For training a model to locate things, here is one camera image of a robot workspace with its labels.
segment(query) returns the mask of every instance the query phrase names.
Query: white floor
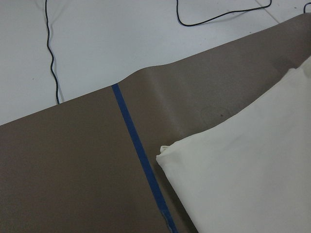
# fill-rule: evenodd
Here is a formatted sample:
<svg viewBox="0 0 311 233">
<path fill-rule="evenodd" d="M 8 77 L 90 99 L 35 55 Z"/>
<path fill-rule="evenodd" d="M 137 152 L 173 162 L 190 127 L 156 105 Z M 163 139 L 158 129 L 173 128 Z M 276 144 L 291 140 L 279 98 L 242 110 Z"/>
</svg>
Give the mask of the white floor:
<svg viewBox="0 0 311 233">
<path fill-rule="evenodd" d="M 269 0 L 179 0 L 185 23 Z M 227 15 L 187 28 L 175 0 L 48 1 L 61 102 L 112 85 L 138 69 L 178 61 L 303 13 L 305 0 Z M 55 105 L 44 0 L 1 0 L 0 125 Z"/>
</svg>

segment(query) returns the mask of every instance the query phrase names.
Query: folded white cloth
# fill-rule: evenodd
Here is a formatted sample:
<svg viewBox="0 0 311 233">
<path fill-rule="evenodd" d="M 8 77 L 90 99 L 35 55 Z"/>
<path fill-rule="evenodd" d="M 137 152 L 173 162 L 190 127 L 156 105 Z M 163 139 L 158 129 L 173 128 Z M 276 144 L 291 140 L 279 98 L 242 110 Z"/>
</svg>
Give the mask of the folded white cloth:
<svg viewBox="0 0 311 233">
<path fill-rule="evenodd" d="M 156 160 L 200 233 L 310 233 L 311 57 Z"/>
</svg>

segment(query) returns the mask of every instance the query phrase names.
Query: black cable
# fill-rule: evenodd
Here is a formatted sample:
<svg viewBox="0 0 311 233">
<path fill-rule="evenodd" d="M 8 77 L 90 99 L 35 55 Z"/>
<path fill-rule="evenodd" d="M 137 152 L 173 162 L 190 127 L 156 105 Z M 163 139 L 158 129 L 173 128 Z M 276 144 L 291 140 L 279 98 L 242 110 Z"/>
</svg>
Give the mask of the black cable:
<svg viewBox="0 0 311 233">
<path fill-rule="evenodd" d="M 46 21 L 47 21 L 47 29 L 48 29 L 48 40 L 47 40 L 47 47 L 48 47 L 48 50 L 52 56 L 52 61 L 51 61 L 51 66 L 50 66 L 50 69 L 51 69 L 51 73 L 55 79 L 55 83 L 56 83 L 56 102 L 57 104 L 59 104 L 59 99 L 58 99 L 58 80 L 56 78 L 56 75 L 53 71 L 53 64 L 54 64 L 54 55 L 53 55 L 53 52 L 50 48 L 50 28 L 49 28 L 49 18 L 48 18 L 48 11 L 47 11 L 47 4 L 48 4 L 48 0 L 45 0 L 45 17 L 46 17 Z"/>
<path fill-rule="evenodd" d="M 219 16 L 216 16 L 214 18 L 210 18 L 208 20 L 205 20 L 203 22 L 199 22 L 199 23 L 194 23 L 194 24 L 185 24 L 183 23 L 180 18 L 179 18 L 179 13 L 178 13 L 178 0 L 176 0 L 176 12 L 177 12 L 177 19 L 178 19 L 178 22 L 183 25 L 183 26 L 186 26 L 186 27 L 193 27 L 193 26 L 197 26 L 197 25 L 200 25 L 200 24 L 203 24 L 203 23 L 207 23 L 207 22 L 210 22 L 214 19 L 217 19 L 219 17 L 222 17 L 222 16 L 225 16 L 225 15 L 228 15 L 228 14 L 231 14 L 231 13 L 238 13 L 238 12 L 248 12 L 248 11 L 255 11 L 255 10 L 260 10 L 260 9 L 264 9 L 264 8 L 267 8 L 269 6 L 271 6 L 272 4 L 272 0 L 270 0 L 270 3 L 266 6 L 261 6 L 261 7 L 256 7 L 256 8 L 252 8 L 252 9 L 247 9 L 247 10 L 239 10 L 239 11 L 229 11 L 229 12 L 226 12 L 226 13 L 223 13 Z"/>
<path fill-rule="evenodd" d="M 307 7 L 309 4 L 311 4 L 311 2 L 308 2 L 308 3 L 303 7 L 303 13 L 306 12 L 306 7 Z"/>
</svg>

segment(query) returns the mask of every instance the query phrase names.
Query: brown sheet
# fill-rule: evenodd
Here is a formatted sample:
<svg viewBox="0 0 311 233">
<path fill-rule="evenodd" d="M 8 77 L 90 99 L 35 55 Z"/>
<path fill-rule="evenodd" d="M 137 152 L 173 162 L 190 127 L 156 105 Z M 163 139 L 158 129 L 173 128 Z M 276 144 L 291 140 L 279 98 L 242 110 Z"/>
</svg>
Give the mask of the brown sheet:
<svg viewBox="0 0 311 233">
<path fill-rule="evenodd" d="M 120 82 L 179 232 L 196 232 L 155 158 L 311 55 L 311 14 Z M 0 232 L 169 232 L 110 87 L 0 126 Z"/>
</svg>

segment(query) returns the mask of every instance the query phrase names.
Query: blue stripe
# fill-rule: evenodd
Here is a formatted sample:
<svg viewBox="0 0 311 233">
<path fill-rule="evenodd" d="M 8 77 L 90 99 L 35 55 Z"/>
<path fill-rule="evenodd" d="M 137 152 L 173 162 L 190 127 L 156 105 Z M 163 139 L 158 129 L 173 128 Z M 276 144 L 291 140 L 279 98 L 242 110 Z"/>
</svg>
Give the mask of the blue stripe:
<svg viewBox="0 0 311 233">
<path fill-rule="evenodd" d="M 115 94 L 115 97 L 117 99 L 117 102 L 118 102 L 118 105 L 119 105 L 119 108 L 121 110 L 121 113 L 122 113 L 122 116 L 123 116 L 123 119 L 125 121 L 125 124 L 126 124 L 126 127 L 131 135 L 131 138 L 132 138 L 132 141 L 133 141 L 133 144 L 134 144 L 134 147 L 135 147 L 135 150 L 136 150 L 136 153 L 139 157 L 139 160 L 140 160 L 140 163 L 141 163 L 141 166 L 145 172 L 145 175 L 147 177 L 147 180 L 148 180 L 148 183 L 149 183 L 149 186 L 151 188 L 151 191 L 153 193 L 153 196 L 155 198 L 155 201 L 156 201 L 156 204 L 160 210 L 160 212 L 162 213 L 162 215 L 164 216 L 165 220 L 166 220 L 166 223 L 170 229 L 170 231 L 172 233 L 178 233 L 177 231 L 177 228 L 174 224 L 174 221 L 172 219 L 172 216 L 170 214 L 170 211 L 166 205 L 166 202 L 163 198 L 163 195 L 160 191 L 160 187 L 156 181 L 156 178 L 155 178 L 155 175 L 151 169 L 151 166 L 150 166 L 150 163 L 149 163 L 149 160 L 146 156 L 146 153 L 145 153 L 145 150 L 142 146 L 142 143 L 140 141 L 140 138 L 138 136 L 138 133 L 135 129 L 135 126 L 134 126 L 134 123 L 132 121 L 132 118 L 130 116 L 130 113 L 127 109 L 127 106 L 125 104 L 125 101 L 124 101 L 124 98 L 122 96 L 122 93 L 121 93 L 121 90 L 118 86 L 118 84 L 114 84 L 111 86 L 112 89 L 113 89 L 113 92 Z"/>
</svg>

